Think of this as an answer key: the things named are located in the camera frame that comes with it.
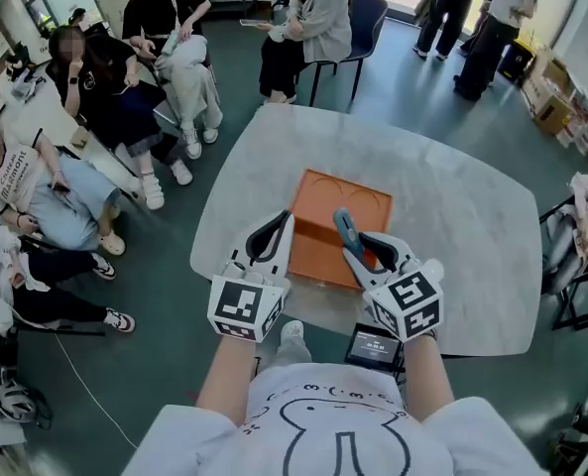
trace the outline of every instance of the gray jacket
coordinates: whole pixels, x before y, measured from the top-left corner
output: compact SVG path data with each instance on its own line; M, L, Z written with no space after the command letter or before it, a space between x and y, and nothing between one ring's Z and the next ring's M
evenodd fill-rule
M292 16L302 24L301 36L289 31ZM288 19L270 32L277 43L285 38L302 41L304 61L335 61L346 59L351 54L351 23L349 0L299 0L290 1Z

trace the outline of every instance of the white t-shirt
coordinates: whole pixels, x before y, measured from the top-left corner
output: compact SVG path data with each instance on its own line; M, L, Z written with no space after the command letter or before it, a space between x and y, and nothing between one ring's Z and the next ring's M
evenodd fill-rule
M0 213L8 204L21 212L29 209L36 183L46 166L34 148L42 131L32 136L33 141L5 132L5 157L0 166Z
M347 365L269 369L250 388L247 420L166 406L123 476L535 476L541 471L482 399L419 423L395 381Z
M514 28L520 28L523 19L513 16L512 8L522 9L530 7L532 11L534 6L535 0L492 0L489 13L501 23L505 23Z

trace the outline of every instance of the window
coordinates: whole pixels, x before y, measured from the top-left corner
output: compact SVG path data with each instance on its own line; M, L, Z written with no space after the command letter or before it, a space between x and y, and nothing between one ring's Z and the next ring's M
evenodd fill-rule
M51 11L46 0L22 0L27 12L45 39L49 38L51 32L58 26L54 13Z

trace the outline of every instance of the small screen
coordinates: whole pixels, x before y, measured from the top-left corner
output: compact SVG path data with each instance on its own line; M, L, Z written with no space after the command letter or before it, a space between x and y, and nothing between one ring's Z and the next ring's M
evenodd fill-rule
M400 341L374 333L358 331L355 334L351 355L382 363L393 363Z

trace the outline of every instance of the table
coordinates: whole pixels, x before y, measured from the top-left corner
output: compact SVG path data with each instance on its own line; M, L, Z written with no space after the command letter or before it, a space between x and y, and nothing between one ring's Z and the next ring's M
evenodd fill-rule
M211 279L239 230L287 208L306 168L394 197L389 233L445 268L444 354L529 349L540 298L541 247L531 192L492 167L404 129L353 116L267 104L254 116L207 199L190 255ZM364 302L289 274L286 314L345 335Z

